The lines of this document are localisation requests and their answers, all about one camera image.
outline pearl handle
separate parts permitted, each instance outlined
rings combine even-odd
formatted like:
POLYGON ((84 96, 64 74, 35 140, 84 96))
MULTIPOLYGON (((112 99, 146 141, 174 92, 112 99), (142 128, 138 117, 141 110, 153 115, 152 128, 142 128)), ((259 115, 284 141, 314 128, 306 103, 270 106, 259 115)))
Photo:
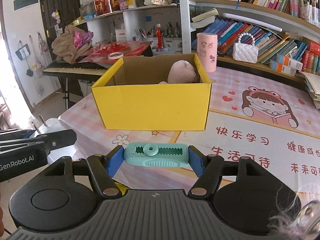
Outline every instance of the pearl handle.
POLYGON ((251 35, 250 33, 242 33, 242 34, 239 34, 238 43, 241 43, 242 37, 244 37, 244 36, 246 36, 246 35, 248 35, 248 36, 251 37, 251 39, 252 39, 251 45, 254 46, 254 41, 255 41, 255 39, 254 39, 253 35, 251 35))

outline quilted white purse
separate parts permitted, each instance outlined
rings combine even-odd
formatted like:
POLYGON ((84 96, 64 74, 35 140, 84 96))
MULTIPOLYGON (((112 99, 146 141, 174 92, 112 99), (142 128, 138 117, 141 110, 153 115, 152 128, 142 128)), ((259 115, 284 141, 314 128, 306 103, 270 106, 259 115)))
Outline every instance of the quilted white purse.
POLYGON ((239 34, 238 42, 233 45, 233 54, 232 57, 234 60, 257 63, 258 61, 258 52, 259 49, 254 45, 254 37, 250 33, 239 34), (241 43, 241 38, 243 36, 249 35, 252 38, 252 44, 241 43))

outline shelf board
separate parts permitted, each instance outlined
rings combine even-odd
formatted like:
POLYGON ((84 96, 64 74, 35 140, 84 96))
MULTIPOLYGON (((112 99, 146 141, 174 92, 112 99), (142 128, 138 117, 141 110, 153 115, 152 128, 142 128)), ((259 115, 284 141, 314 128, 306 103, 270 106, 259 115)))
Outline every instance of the shelf board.
POLYGON ((239 7, 236 8, 238 2, 235 0, 189 0, 190 5, 200 5, 200 6, 212 6, 217 7, 221 9, 232 9, 232 10, 239 10, 243 12, 250 12, 252 14, 256 14, 257 17, 260 16, 267 16, 272 18, 272 16, 275 16, 278 21, 294 25, 298 28, 303 28, 304 30, 310 32, 311 34, 316 35, 318 38, 320 38, 320 28, 318 28, 315 25, 312 25, 311 23, 308 23, 298 17, 294 17, 290 14, 286 14, 271 8, 266 8, 263 6, 246 3, 246 2, 240 2, 239 7))
POLYGON ((176 6, 177 6, 177 4, 171 3, 171 4, 167 4, 167 5, 147 5, 147 6, 130 8, 130 9, 125 9, 125 10, 119 10, 119 11, 115 11, 115 12, 99 15, 99 16, 97 16, 95 18, 90 19, 90 20, 80 22, 80 23, 76 24, 75 26, 80 25, 82 23, 86 23, 86 22, 94 21, 94 20, 101 19, 101 18, 104 18, 104 17, 108 17, 108 16, 111 16, 111 15, 123 13, 123 12, 141 11, 141 10, 149 10, 149 9, 165 8, 165 7, 176 7, 176 6))
POLYGON ((236 65, 241 65, 241 66, 245 66, 245 67, 249 67, 249 68, 254 68, 254 69, 258 69, 264 72, 269 72, 272 73, 274 75, 278 75, 287 79, 291 79, 295 82, 299 82, 299 83, 304 83, 304 79, 297 77, 297 76, 290 76, 287 75, 285 73, 282 72, 278 72, 275 70, 272 70, 269 66, 261 64, 261 63, 256 63, 256 64, 251 64, 251 63, 247 63, 247 62, 242 62, 242 61, 236 61, 234 60, 232 57, 224 55, 224 57, 218 57, 218 61, 223 61, 223 62, 227 62, 227 63, 231 63, 231 64, 236 64, 236 65))

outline yellow cardboard box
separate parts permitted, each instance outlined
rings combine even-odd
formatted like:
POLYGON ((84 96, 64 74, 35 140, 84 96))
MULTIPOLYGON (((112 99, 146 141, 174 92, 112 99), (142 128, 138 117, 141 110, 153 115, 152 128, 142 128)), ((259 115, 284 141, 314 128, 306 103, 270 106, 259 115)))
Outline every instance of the yellow cardboard box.
POLYGON ((92 93, 106 129, 204 130, 211 82, 196 54, 120 58, 93 86, 92 93), (197 70, 198 83, 167 81, 178 60, 197 70))

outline pink paper tube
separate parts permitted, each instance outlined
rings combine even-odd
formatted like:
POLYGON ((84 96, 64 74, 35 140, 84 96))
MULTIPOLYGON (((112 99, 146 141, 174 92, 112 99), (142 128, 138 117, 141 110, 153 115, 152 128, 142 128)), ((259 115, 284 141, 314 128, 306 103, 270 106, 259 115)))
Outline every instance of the pink paper tube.
POLYGON ((217 69, 218 36, 216 34, 198 33, 198 57, 207 72, 217 69))

